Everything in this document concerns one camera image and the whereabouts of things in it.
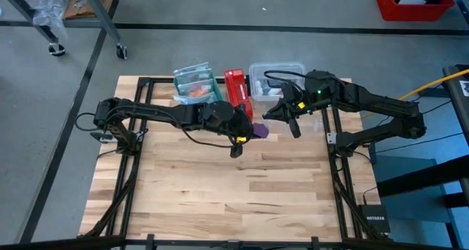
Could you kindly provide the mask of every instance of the plastic lid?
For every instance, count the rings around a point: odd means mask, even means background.
[[[254,63],[249,67],[249,81],[251,83],[251,97],[257,101],[278,101],[282,97],[281,90],[270,88],[271,85],[278,85],[282,81],[276,81],[264,76],[268,70],[287,70],[299,74],[306,74],[305,66],[300,62],[264,62]],[[270,73],[270,76],[291,80],[304,88],[304,78],[283,74]]]

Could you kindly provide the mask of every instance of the yellow clip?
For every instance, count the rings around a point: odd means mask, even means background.
[[[238,137],[238,138],[236,138],[236,142],[237,142],[237,143],[244,142],[244,141],[247,141],[246,137]]]

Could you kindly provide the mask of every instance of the cardboard box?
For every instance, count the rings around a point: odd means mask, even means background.
[[[106,11],[108,11],[109,7],[111,7],[112,0],[101,0],[101,3]],[[64,19],[93,17],[96,17],[95,11],[87,4],[86,0],[69,0]]]

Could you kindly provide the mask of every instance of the yellow cable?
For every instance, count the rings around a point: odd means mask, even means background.
[[[469,70],[463,70],[463,71],[459,71],[458,73],[455,73],[455,74],[451,74],[451,75],[449,75],[449,76],[446,76],[446,77],[444,77],[444,78],[440,78],[440,79],[438,79],[438,80],[436,80],[436,81],[432,81],[432,82],[430,82],[429,84],[423,85],[422,87],[420,87],[420,88],[418,88],[418,89],[414,89],[412,92],[407,93],[406,95],[400,97],[399,99],[400,99],[400,100],[405,100],[405,99],[409,98],[410,96],[414,95],[415,93],[419,93],[419,92],[423,91],[424,89],[430,88],[430,87],[433,86],[433,85],[442,83],[442,82],[444,82],[444,81],[449,81],[449,80],[452,79],[452,78],[457,78],[457,77],[459,77],[459,76],[463,76],[464,74],[468,74],[468,73],[469,73]],[[366,119],[366,118],[368,118],[368,117],[370,117],[370,116],[372,116],[372,115],[374,115],[374,114],[367,114],[367,115],[365,115],[362,119]]]

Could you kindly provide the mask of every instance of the white sticker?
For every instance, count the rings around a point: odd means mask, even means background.
[[[243,85],[240,85],[240,88],[241,88],[241,95],[243,96],[243,100],[246,99],[246,96],[244,94],[244,88],[243,88]]]
[[[461,84],[462,94],[465,97],[469,97],[469,81],[459,81],[459,83]]]

